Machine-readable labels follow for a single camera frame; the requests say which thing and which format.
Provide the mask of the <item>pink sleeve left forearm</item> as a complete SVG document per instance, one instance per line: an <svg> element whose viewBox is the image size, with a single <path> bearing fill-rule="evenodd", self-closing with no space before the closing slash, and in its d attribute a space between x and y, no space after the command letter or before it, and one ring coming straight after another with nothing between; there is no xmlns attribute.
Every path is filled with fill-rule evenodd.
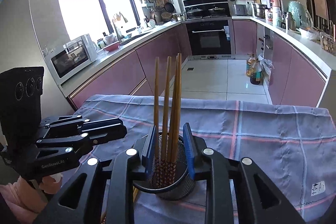
<svg viewBox="0 0 336 224"><path fill-rule="evenodd" d="M20 223L33 223L47 204L39 192L22 177L12 184L1 185L1 195Z"/></svg>

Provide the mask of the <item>person left hand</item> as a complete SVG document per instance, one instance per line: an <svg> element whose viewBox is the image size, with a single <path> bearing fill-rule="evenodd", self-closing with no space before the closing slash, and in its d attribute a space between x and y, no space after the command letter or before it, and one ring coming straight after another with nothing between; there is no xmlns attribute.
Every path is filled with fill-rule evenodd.
<svg viewBox="0 0 336 224"><path fill-rule="evenodd" d="M16 188L19 193L23 193L25 191L31 192L33 190L41 190L46 194L56 194L62 186L62 181L63 175L61 173L57 173L43 177L42 182L39 182L37 186L34 186L33 184L29 184L20 176L16 182Z"/></svg>

